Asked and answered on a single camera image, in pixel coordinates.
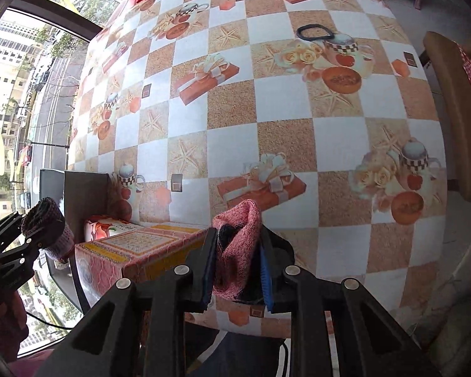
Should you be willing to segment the person's left hand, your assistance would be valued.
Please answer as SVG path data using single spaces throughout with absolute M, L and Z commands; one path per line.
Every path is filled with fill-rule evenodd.
M 0 304 L 0 354 L 7 363 L 17 360 L 20 345 L 28 335 L 24 303 L 18 292 L 14 292 Z

